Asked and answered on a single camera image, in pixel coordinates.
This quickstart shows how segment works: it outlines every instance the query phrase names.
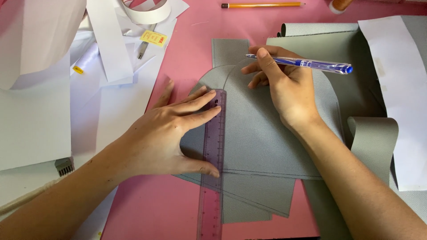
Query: pink surface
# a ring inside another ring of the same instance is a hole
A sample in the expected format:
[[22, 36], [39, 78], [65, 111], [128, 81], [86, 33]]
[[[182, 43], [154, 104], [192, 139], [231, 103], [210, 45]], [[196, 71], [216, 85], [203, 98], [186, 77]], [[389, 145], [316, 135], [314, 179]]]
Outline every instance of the pink surface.
[[[221, 9], [223, 0], [185, 1], [190, 8], [178, 17], [149, 108], [160, 96], [169, 77], [176, 82], [173, 100], [181, 99], [212, 68], [211, 38], [247, 38], [255, 45], [276, 36], [282, 23], [355, 23], [392, 15], [427, 15], [427, 6], [407, 3], [354, 1], [344, 14], [335, 15], [328, 8], [329, 2], [324, 0], [306, 1], [304, 7], [276, 9]], [[198, 197], [197, 185], [173, 176], [131, 178], [119, 186], [102, 240], [193, 240], [196, 238]], [[272, 221], [224, 224], [222, 239], [318, 234], [302, 182], [297, 180], [288, 219], [273, 216]]]

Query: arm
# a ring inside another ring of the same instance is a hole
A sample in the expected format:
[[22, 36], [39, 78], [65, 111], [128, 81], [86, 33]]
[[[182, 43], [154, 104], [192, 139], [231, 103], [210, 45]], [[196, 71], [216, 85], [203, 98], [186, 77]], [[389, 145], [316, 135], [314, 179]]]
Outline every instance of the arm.
[[200, 88], [167, 105], [171, 81], [155, 108], [85, 165], [0, 222], [0, 240], [70, 239], [99, 203], [122, 181], [141, 174], [204, 173], [219, 176], [208, 162], [185, 157], [181, 137], [221, 108], [192, 114], [215, 97]]
[[270, 84], [281, 120], [302, 142], [321, 173], [354, 239], [424, 239], [427, 225], [373, 174], [319, 116], [311, 69], [278, 66], [270, 54], [301, 58], [281, 47], [251, 47], [258, 62], [250, 88]]

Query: hand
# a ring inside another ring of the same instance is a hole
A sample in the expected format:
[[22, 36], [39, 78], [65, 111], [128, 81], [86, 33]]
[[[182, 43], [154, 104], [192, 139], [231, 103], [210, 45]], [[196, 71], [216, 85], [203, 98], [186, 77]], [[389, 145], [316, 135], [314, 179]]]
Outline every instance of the hand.
[[257, 54], [257, 61], [242, 68], [243, 74], [258, 72], [248, 87], [256, 88], [258, 84], [270, 84], [271, 98], [280, 114], [282, 123], [295, 129], [320, 118], [314, 103], [314, 86], [311, 69], [278, 65], [270, 54], [282, 57], [303, 58], [282, 47], [250, 47], [251, 54]]
[[127, 177], [146, 174], [204, 173], [219, 177], [218, 169], [206, 161], [184, 156], [179, 147], [181, 137], [190, 129], [208, 122], [221, 107], [201, 113], [201, 109], [216, 95], [206, 93], [203, 86], [179, 103], [167, 105], [173, 89], [171, 80], [153, 109], [140, 117], [120, 138], [103, 151], [112, 155], [128, 174]]

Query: right hand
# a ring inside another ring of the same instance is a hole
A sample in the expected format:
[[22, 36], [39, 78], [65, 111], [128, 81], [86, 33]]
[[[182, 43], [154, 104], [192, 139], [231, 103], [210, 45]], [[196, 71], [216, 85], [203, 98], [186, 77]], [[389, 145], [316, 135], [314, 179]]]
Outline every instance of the right hand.
[[270, 54], [282, 57], [303, 58], [296, 53], [276, 46], [250, 47], [257, 54], [257, 61], [242, 68], [243, 74], [258, 72], [248, 87], [254, 89], [259, 83], [270, 84], [271, 98], [280, 114], [282, 123], [289, 129], [304, 127], [320, 118], [314, 102], [314, 86], [311, 69], [290, 65], [278, 65]]

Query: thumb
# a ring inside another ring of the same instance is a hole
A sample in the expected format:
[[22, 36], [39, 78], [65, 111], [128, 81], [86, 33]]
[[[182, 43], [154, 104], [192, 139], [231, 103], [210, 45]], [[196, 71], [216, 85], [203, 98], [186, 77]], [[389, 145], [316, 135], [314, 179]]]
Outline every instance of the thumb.
[[182, 173], [203, 173], [219, 177], [219, 171], [210, 162], [192, 159], [182, 156], [180, 159], [179, 169]]
[[265, 48], [258, 49], [257, 60], [270, 83], [275, 83], [285, 75]]

